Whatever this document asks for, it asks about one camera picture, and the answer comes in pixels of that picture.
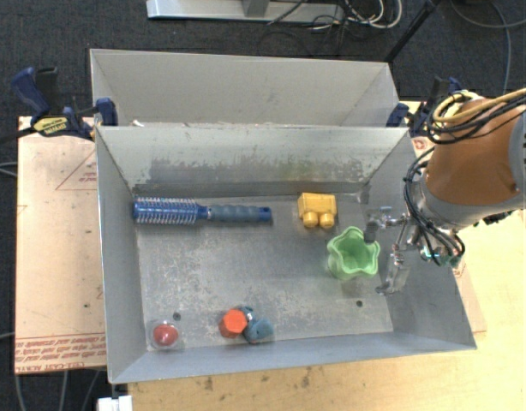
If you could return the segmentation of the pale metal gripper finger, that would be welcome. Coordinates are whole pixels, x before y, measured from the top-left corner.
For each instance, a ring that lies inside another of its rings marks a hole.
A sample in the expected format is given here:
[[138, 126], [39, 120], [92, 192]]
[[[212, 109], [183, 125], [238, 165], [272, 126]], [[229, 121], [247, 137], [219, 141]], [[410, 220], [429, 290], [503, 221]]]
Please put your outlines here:
[[375, 291], [379, 295], [392, 295], [400, 292], [408, 279], [411, 266], [404, 253], [395, 252], [387, 262], [386, 278]]
[[380, 229], [405, 225], [407, 217], [404, 214], [400, 217], [393, 217], [390, 206], [381, 206], [377, 209], [367, 210], [365, 221], [364, 242], [373, 243], [376, 241]]

